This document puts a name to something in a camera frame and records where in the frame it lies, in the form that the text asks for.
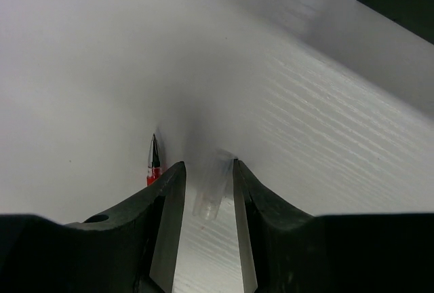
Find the black hole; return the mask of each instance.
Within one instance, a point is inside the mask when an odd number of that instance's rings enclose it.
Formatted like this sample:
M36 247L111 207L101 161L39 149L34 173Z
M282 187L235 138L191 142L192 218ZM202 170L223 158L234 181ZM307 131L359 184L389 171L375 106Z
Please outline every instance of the black hole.
M99 215L93 215L92 217L89 217L87 220L84 221L84 223L98 223L98 222L104 222L105 220L108 220L109 216L104 214Z

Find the white surface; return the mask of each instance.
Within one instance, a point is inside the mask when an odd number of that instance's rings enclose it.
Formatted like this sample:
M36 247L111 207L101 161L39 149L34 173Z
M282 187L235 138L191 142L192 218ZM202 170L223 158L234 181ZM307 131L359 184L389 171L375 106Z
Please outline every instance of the white surface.
M0 212L72 222L119 202L144 186L159 126L188 172L175 292L242 291L230 197L214 222L191 216L215 147L313 214L433 209L433 122L243 1L0 0L0 12ZM326 49L398 79L433 74L433 46L362 5L352 14L319 28L343 36Z

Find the translucent object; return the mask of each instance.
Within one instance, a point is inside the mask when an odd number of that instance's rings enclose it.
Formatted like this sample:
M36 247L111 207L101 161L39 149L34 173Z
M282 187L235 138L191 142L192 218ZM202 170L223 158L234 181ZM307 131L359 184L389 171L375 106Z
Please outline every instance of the translucent object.
M217 217L234 158L234 155L219 149L207 159L193 208L194 216L204 220L214 220Z

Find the clear plastic cap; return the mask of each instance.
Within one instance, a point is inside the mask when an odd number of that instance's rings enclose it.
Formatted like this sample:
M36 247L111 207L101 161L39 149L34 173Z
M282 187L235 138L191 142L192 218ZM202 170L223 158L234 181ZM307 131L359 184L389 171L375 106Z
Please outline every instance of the clear plastic cap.
M196 194L193 215L204 220L214 220L230 178L235 156L222 149L215 150L207 158Z

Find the pen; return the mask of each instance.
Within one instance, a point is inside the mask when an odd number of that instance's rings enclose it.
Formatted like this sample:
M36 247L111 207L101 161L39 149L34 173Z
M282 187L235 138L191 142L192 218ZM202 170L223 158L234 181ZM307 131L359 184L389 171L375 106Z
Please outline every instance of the pen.
M155 134L152 135L151 147L148 156L148 176L146 177L147 185L151 185L163 173L160 156L158 151L158 142Z

